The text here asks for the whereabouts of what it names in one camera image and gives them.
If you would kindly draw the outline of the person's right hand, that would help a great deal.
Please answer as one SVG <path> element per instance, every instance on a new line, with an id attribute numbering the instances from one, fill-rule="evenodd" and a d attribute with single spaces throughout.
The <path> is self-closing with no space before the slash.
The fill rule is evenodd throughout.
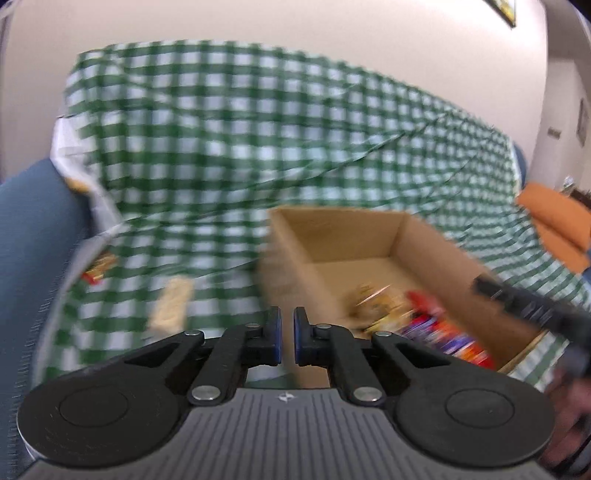
<path id="1" fill-rule="evenodd" d="M 574 455 L 587 438 L 578 422 L 590 415 L 590 379 L 573 376 L 558 364 L 545 393 L 554 408 L 555 426 L 541 463 L 552 468 Z"/>

